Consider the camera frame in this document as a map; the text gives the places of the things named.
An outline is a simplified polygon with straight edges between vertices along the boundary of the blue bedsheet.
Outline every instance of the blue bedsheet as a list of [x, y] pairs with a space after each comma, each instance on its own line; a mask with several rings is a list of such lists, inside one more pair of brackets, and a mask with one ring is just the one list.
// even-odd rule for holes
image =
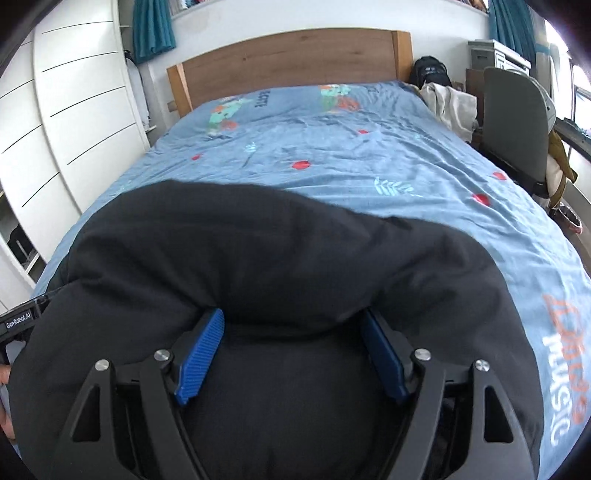
[[412, 91], [398, 83], [326, 85], [206, 103], [84, 213], [35, 294], [47, 288], [90, 215], [123, 192], [165, 179], [264, 184], [472, 235], [501, 269], [537, 357], [545, 405], [540, 479], [562, 463], [590, 413], [591, 281], [530, 197], [438, 123]]

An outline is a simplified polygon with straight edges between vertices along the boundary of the white wardrobe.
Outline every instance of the white wardrobe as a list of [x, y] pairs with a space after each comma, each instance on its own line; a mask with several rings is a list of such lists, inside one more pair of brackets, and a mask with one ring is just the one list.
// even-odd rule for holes
[[[0, 77], [0, 311], [26, 300], [57, 244], [149, 149], [117, 0], [63, 0]], [[7, 246], [20, 224], [37, 255]]]

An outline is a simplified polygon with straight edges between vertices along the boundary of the silver screw head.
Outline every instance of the silver screw head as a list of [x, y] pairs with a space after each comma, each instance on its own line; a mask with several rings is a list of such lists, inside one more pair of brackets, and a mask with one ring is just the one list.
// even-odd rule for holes
[[104, 372], [109, 368], [109, 361], [108, 360], [99, 360], [95, 363], [95, 370], [99, 372]]
[[156, 350], [154, 353], [154, 359], [158, 362], [165, 362], [170, 358], [170, 352], [168, 350]]
[[476, 360], [474, 366], [479, 372], [488, 372], [491, 369], [491, 365], [486, 360]]
[[414, 356], [417, 357], [418, 360], [428, 362], [431, 359], [431, 352], [426, 348], [417, 348], [414, 351]]

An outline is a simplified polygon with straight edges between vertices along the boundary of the white wall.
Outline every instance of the white wall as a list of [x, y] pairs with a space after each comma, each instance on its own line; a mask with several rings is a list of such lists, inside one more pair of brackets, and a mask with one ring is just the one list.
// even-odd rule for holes
[[452, 80], [464, 82], [467, 41], [488, 38], [488, 15], [456, 0], [209, 0], [175, 17], [177, 48], [141, 67], [159, 133], [178, 120], [167, 108], [173, 100], [167, 67], [250, 38], [330, 27], [409, 31], [415, 58], [433, 55]]

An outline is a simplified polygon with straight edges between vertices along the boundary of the wooden bed frame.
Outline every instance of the wooden bed frame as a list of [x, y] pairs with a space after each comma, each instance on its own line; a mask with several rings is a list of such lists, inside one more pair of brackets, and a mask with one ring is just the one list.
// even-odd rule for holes
[[178, 114], [202, 103], [272, 87], [407, 82], [413, 68], [410, 33], [321, 28], [246, 40], [168, 69]]

